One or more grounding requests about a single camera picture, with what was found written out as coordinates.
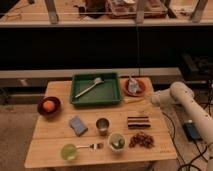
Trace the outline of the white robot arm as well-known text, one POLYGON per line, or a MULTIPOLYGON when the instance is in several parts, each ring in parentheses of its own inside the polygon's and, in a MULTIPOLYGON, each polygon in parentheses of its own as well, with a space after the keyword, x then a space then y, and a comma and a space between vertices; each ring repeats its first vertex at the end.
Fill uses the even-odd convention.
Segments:
POLYGON ((213 171, 213 118, 194 100, 194 92, 183 82, 174 82, 168 89, 156 91, 150 102, 155 106, 179 103, 184 107, 209 150, 206 171, 213 171))

